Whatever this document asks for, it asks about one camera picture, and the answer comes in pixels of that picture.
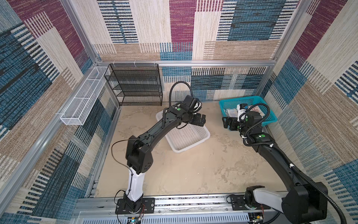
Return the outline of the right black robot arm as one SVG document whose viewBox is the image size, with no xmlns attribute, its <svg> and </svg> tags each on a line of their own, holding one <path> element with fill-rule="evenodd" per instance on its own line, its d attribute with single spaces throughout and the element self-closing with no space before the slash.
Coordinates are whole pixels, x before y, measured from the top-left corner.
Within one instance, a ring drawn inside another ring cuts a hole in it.
<svg viewBox="0 0 358 224">
<path fill-rule="evenodd" d="M 237 117 L 222 118 L 224 128 L 238 131 L 243 144 L 252 147 L 270 164 L 287 189 L 287 194 L 283 194 L 261 185 L 248 187 L 244 198 L 246 207 L 256 209 L 266 205 L 283 214 L 293 224 L 309 224 L 326 219 L 330 204 L 340 222 L 346 224 L 343 211 L 328 195 L 327 187 L 302 172 L 276 141 L 263 131 L 262 123 L 269 115 L 269 106 L 258 103 Z"/>
</svg>

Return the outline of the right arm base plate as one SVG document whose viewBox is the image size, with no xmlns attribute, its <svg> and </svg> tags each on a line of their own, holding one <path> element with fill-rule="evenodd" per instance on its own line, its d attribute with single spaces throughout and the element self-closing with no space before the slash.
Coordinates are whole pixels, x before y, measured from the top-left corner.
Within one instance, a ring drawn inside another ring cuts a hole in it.
<svg viewBox="0 0 358 224">
<path fill-rule="evenodd" d="M 226 202 L 232 206 L 233 211 L 248 210 L 270 210 L 271 208 L 264 204 L 256 202 L 251 195 L 246 194 L 230 194 L 226 197 Z"/>
</svg>

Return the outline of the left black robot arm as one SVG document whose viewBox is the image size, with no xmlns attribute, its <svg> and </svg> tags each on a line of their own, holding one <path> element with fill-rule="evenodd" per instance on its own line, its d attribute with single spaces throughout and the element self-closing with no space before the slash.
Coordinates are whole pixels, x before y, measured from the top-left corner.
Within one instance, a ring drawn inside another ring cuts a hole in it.
<svg viewBox="0 0 358 224">
<path fill-rule="evenodd" d="M 172 97 L 174 87 L 178 84 L 186 85 L 190 90 L 190 94 L 183 101 L 174 105 L 169 100 L 169 106 L 163 109 L 160 121 L 140 136 L 133 135 L 126 140 L 128 142 L 125 153 L 126 164 L 119 162 L 117 159 L 114 160 L 129 170 L 129 186 L 127 190 L 123 190 L 124 202 L 121 203 L 119 199 L 114 199 L 116 208 L 123 207 L 130 213 L 144 210 L 144 177 L 145 172 L 153 165 L 153 149 L 172 129 L 178 128 L 183 123 L 198 127 L 205 125 L 206 116 L 199 113 L 202 103 L 198 98 L 194 97 L 193 90 L 187 82 L 178 81 L 174 83 L 170 89 L 169 97 Z"/>
</svg>

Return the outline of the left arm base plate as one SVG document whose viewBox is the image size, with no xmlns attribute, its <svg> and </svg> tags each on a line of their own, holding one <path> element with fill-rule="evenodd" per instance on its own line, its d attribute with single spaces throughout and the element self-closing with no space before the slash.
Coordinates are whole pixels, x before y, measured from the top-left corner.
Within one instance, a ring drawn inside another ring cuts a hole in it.
<svg viewBox="0 0 358 224">
<path fill-rule="evenodd" d="M 115 210 L 116 215 L 125 214 L 152 214 L 154 213 L 155 198 L 140 198 L 136 202 L 130 199 L 119 199 Z"/>
</svg>

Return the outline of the red pattern towel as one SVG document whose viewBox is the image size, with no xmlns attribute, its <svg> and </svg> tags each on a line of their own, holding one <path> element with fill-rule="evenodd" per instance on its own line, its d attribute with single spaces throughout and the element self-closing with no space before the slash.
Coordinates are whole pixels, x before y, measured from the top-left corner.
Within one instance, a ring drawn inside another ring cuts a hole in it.
<svg viewBox="0 0 358 224">
<path fill-rule="evenodd" d="M 265 113 L 260 109 L 259 106 L 254 107 L 251 111 L 258 112 L 262 117 L 265 116 Z M 227 117 L 238 117 L 237 108 L 225 109 L 224 112 Z"/>
</svg>

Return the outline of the white plastic laundry basket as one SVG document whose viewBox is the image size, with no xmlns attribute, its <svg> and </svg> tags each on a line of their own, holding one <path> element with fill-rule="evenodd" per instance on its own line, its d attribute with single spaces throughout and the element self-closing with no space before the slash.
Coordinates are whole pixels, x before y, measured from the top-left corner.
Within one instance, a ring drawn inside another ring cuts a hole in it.
<svg viewBox="0 0 358 224">
<path fill-rule="evenodd" d="M 183 129 L 172 129 L 165 138 L 175 153 L 182 153 L 204 143 L 210 136 L 210 132 L 205 126 L 189 124 Z"/>
</svg>

